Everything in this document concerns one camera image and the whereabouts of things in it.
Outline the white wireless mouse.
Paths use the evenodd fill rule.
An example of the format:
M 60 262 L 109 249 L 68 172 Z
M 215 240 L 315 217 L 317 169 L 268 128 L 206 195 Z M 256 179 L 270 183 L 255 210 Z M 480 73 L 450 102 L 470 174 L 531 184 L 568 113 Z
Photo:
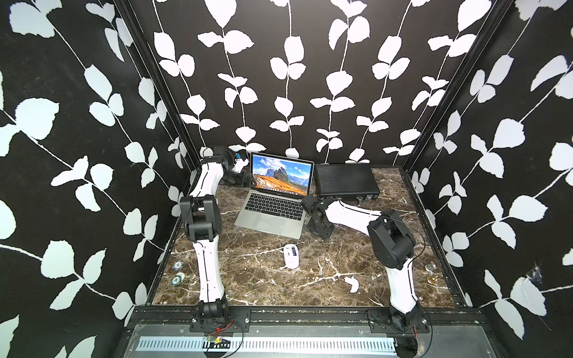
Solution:
M 298 247 L 295 244 L 287 244 L 284 246 L 284 262 L 288 269 L 296 269 L 300 265 L 300 255 Z

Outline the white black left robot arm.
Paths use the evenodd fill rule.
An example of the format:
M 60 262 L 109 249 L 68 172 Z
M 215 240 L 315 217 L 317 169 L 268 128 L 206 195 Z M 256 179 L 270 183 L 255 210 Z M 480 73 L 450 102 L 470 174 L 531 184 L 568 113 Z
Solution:
M 251 183 L 246 174 L 248 164 L 245 149 L 214 148 L 212 155 L 201 160 L 189 195 L 179 201 L 185 236 L 192 243 L 198 264 L 200 291 L 193 319 L 215 324 L 217 331 L 232 325 L 232 318 L 220 276 L 218 247 L 222 215 L 216 191 L 221 181 L 231 186 L 248 186 Z

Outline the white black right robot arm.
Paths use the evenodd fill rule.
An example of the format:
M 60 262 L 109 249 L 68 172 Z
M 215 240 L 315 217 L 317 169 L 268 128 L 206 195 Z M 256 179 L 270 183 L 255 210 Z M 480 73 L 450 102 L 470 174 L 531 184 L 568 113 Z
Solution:
M 327 239 L 336 225 L 367 235 L 373 252 L 386 268 L 390 287 L 387 323 L 405 333 L 415 328 L 421 316 L 414 289 L 413 260 L 415 240 L 396 210 L 367 210 L 351 206 L 336 198 L 305 197 L 301 205 L 310 215 L 307 229 Z

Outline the white mouse battery cover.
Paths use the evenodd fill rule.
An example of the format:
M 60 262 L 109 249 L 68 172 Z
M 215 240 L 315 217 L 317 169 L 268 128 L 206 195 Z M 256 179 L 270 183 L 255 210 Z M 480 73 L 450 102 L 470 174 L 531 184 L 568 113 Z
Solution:
M 356 293 L 360 288 L 360 283 L 358 279 L 354 277 L 345 277 L 344 282 L 350 286 L 350 293 Z

